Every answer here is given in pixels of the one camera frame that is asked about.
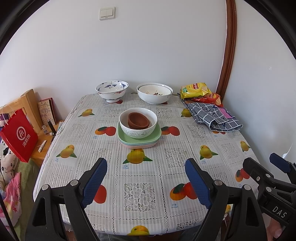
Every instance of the yellow chip bag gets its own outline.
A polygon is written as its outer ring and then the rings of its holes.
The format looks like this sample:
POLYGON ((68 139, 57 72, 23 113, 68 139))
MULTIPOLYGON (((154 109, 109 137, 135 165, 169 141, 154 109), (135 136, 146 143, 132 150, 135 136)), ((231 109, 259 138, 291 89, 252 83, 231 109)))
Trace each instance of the yellow chip bag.
POLYGON ((191 85, 186 85, 181 87, 181 98, 194 98, 194 97, 202 97, 205 94, 211 94, 212 92, 209 90, 205 83, 196 83, 191 85))

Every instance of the blue gripper pad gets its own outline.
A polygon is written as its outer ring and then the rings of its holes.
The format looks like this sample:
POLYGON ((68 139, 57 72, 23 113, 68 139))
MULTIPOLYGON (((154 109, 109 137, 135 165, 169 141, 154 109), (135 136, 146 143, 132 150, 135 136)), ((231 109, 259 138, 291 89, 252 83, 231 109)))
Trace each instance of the blue gripper pad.
POLYGON ((185 172, 189 181, 191 182, 191 185, 198 197, 199 202, 202 205, 205 205, 207 209, 209 209, 212 205, 210 199, 210 190, 208 189, 200 174, 189 159, 187 159, 185 162, 185 172))
POLYGON ((280 157, 279 155, 272 153, 270 154, 269 161, 280 169, 283 173, 290 173, 291 167, 289 162, 280 157))
POLYGON ((107 173, 107 161, 105 159, 101 160, 93 175, 90 177, 89 181, 83 189, 83 199, 81 201, 81 206, 86 208, 87 205, 91 204, 94 200, 105 175, 107 173))

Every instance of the book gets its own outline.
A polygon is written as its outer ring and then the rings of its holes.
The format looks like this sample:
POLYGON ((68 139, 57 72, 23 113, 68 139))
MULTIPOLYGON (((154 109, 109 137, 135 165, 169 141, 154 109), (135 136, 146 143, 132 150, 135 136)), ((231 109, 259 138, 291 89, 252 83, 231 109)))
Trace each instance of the book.
POLYGON ((53 125, 57 124, 57 119, 54 113, 53 99, 48 98, 38 102, 40 116, 44 125, 48 126, 47 121, 50 120, 53 125))

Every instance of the stack of plates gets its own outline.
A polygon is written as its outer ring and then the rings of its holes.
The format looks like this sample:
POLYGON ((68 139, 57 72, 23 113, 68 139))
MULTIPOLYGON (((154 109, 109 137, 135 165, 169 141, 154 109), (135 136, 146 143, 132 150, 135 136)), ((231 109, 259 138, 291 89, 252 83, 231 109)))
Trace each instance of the stack of plates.
POLYGON ((154 146, 161 136, 161 129, 158 123, 156 124, 154 131, 149 136, 142 139, 134 139, 127 136, 121 129, 120 123, 118 123, 117 130, 118 138, 121 144, 130 149, 140 149, 154 146))

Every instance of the chip bag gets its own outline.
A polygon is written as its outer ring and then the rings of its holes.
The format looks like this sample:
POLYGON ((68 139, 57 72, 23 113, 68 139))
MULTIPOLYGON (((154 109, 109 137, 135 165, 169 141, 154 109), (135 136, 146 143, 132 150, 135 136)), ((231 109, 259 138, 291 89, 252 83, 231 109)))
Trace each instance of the chip bag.
POLYGON ((218 107, 223 107, 223 104, 221 103, 220 95, 216 93, 211 94, 205 94, 203 97, 200 98, 192 98, 191 100, 199 103, 208 103, 208 104, 214 104, 218 107))
POLYGON ((181 92, 182 99, 202 97, 207 93, 209 94, 212 93, 205 83, 196 83, 196 84, 182 86, 180 92, 181 92))

